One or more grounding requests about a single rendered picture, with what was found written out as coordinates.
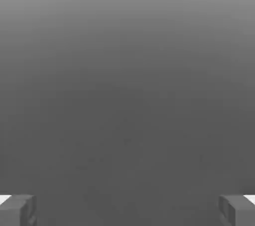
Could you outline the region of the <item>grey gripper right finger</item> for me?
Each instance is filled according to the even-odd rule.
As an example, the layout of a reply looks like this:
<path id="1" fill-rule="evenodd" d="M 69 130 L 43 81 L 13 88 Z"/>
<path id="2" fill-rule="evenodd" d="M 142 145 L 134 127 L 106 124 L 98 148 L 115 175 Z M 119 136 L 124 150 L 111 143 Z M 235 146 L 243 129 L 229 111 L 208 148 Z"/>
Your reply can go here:
<path id="1" fill-rule="evenodd" d="M 220 195 L 222 226 L 255 226 L 255 195 Z"/>

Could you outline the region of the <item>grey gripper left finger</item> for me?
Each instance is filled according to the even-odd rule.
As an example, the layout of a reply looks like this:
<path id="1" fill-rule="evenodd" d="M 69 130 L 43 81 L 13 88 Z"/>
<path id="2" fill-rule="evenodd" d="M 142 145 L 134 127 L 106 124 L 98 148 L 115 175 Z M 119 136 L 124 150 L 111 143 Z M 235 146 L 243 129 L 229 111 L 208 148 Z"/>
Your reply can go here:
<path id="1" fill-rule="evenodd" d="M 35 195 L 0 195 L 0 226 L 37 226 Z"/>

